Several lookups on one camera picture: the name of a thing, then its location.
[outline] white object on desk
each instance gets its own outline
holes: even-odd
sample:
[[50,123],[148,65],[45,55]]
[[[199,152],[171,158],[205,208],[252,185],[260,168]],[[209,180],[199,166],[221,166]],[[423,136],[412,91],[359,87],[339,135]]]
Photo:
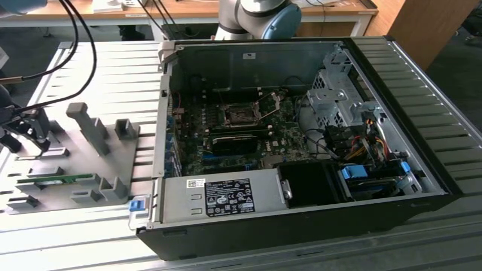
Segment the white object on desk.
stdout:
[[[148,0],[140,0],[140,2],[143,3],[143,5],[145,4],[147,1],[148,1]],[[123,3],[124,6],[127,6],[127,7],[141,7],[137,0],[121,0],[121,3]]]
[[92,0],[93,13],[123,11],[124,7],[120,0]]
[[5,51],[0,47],[0,69],[5,65],[6,60],[8,60],[8,54],[5,53]]

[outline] metal workbench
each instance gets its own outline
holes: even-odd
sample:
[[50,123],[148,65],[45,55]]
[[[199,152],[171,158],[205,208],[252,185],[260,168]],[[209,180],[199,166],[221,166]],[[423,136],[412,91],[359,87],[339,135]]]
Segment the metal workbench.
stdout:
[[[380,72],[402,106],[438,155],[450,161],[472,144],[455,137],[470,130],[444,106],[428,79],[400,58],[396,44],[380,38],[358,38],[374,68]],[[98,69],[85,93],[90,116],[109,124],[119,118],[140,123],[132,192],[151,189],[159,82],[156,42],[98,42]],[[68,50],[58,49],[50,67]],[[66,66],[42,78],[30,103],[64,96],[82,84],[90,68],[90,48],[81,43]],[[65,111],[65,103],[48,111]],[[5,178],[16,163],[0,154],[0,206],[9,198],[13,182]],[[448,171],[464,197],[439,211],[423,213],[390,231],[309,244],[217,257],[164,262],[128,228],[127,205],[9,216],[0,213],[0,264],[2,270],[479,270],[482,265],[480,163],[459,161]]]

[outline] blue plastic tab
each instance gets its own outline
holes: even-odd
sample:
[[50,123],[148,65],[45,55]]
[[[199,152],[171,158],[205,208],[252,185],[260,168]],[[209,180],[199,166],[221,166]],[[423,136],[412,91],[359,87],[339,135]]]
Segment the blue plastic tab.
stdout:
[[132,200],[131,203],[128,204],[128,211],[135,212],[135,211],[143,211],[143,210],[145,210],[144,201],[143,200]]
[[341,169],[343,178],[351,179],[351,178],[363,178],[368,177],[368,173],[363,167],[363,165],[347,165]]
[[400,162],[400,166],[402,166],[404,172],[410,172],[411,169],[410,169],[410,165],[407,162]]
[[347,169],[347,168],[343,168],[343,169],[341,169],[341,174],[343,174],[343,178],[344,178],[344,179],[349,179],[351,176],[349,176],[349,172],[348,172],[348,169]]

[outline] power supply label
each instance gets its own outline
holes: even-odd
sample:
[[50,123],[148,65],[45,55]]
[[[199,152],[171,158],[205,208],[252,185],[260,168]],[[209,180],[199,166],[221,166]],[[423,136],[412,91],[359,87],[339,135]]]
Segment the power supply label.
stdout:
[[209,217],[255,211],[249,179],[205,182],[205,213]]

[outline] green circuit board strip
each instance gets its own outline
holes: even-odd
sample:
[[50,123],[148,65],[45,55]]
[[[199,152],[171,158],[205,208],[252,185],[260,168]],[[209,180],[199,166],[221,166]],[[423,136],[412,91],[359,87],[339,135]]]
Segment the green circuit board strip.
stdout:
[[52,181],[61,181],[62,183],[76,183],[76,179],[90,178],[90,177],[92,174],[60,175],[60,176],[20,179],[16,181],[16,183],[29,183],[29,182],[38,183],[38,182],[52,182]]

